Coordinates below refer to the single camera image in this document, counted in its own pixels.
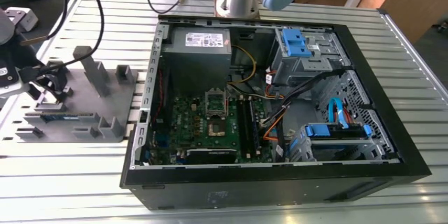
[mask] white label sticker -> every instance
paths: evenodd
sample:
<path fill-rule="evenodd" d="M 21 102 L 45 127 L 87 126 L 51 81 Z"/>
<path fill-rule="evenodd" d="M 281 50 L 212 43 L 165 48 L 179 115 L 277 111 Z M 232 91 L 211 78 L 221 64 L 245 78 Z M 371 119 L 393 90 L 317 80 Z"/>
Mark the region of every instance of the white label sticker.
<path fill-rule="evenodd" d="M 309 50 L 319 50 L 319 46 L 317 45 L 308 45 L 308 49 Z"/>
<path fill-rule="evenodd" d="M 280 145 L 277 145 L 277 147 L 275 148 L 275 151 L 279 153 L 280 157 L 283 157 L 283 149 Z"/>
<path fill-rule="evenodd" d="M 187 33 L 187 47 L 224 47 L 223 34 Z"/>
<path fill-rule="evenodd" d="M 267 75 L 267 84 L 272 84 L 272 76 L 269 74 Z"/>

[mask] aluminum profile table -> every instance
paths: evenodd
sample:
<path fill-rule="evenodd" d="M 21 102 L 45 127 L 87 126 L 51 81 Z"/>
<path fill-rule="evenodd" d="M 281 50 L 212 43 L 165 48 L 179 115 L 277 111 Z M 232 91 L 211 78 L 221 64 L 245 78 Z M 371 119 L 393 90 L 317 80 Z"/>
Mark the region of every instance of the aluminum profile table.
<path fill-rule="evenodd" d="M 167 9 L 176 0 L 152 0 Z M 105 68 L 139 70 L 128 133 L 137 120 L 143 80 L 157 14 L 147 0 L 101 0 L 105 33 L 95 59 Z M 71 0 L 69 15 L 39 58 L 69 60 L 76 45 L 93 46 L 100 18 L 95 0 Z M 176 15 L 213 15 L 212 0 L 187 0 Z M 432 176 L 387 188 L 355 201 L 301 206 L 149 211 L 119 187 L 127 141 L 113 144 L 23 143 L 13 132 L 25 126 L 33 105 L 25 94 L 9 98 L 0 112 L 0 222 L 67 223 L 441 223 L 448 220 L 447 90 L 387 15 L 376 10 L 291 5 L 260 10 L 263 19 L 344 24 L 391 98 Z"/>

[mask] yellow cable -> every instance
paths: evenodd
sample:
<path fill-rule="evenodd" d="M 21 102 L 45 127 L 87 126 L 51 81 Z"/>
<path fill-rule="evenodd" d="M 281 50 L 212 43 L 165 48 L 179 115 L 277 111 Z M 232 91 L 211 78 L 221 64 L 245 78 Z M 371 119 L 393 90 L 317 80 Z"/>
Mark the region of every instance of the yellow cable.
<path fill-rule="evenodd" d="M 248 76 L 248 78 L 240 80 L 240 81 L 231 81 L 229 84 L 239 84 L 239 83 L 243 83 L 243 82 L 247 82 L 255 75 L 255 71 L 256 71 L 256 68 L 257 68 L 257 63 L 255 61 L 255 58 L 253 56 L 249 54 L 248 51 L 245 51 L 245 49 L 237 45 L 233 45 L 232 47 L 236 47 L 239 50 L 241 50 L 247 55 L 248 57 L 251 58 L 251 61 L 252 61 L 252 64 L 253 64 L 253 68 L 252 68 L 252 73 L 251 75 Z"/>

